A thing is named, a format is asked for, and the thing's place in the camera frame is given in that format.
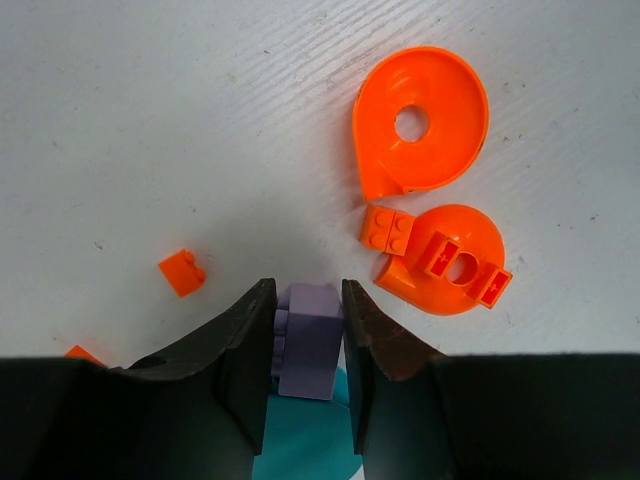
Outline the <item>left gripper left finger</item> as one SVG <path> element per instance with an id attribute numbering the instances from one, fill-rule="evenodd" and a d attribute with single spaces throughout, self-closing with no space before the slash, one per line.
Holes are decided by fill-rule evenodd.
<path id="1" fill-rule="evenodd" d="M 1 363 L 5 479 L 248 479 L 263 445 L 276 285 L 128 368 Z"/>

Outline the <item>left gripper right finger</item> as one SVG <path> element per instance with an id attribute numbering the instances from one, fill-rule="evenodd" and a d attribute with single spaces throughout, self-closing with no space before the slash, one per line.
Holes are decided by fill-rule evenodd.
<path id="1" fill-rule="evenodd" d="M 369 479 L 635 479 L 635 354 L 447 356 L 342 284 L 354 449 Z"/>

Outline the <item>teal rounded lego piece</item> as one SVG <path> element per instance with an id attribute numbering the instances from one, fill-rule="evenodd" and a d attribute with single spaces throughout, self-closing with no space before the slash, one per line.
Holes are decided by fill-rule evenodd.
<path id="1" fill-rule="evenodd" d="M 269 397 L 263 451 L 252 477 L 265 480 L 362 479 L 354 453 L 346 372 L 336 371 L 330 401 Z"/>

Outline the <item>purple lego brick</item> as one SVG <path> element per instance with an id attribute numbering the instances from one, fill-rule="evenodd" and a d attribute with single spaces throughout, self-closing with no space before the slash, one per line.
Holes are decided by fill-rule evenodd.
<path id="1" fill-rule="evenodd" d="M 278 297 L 273 322 L 271 375 L 278 394 L 331 400 L 343 330 L 342 305 L 332 285 L 287 287 Z"/>

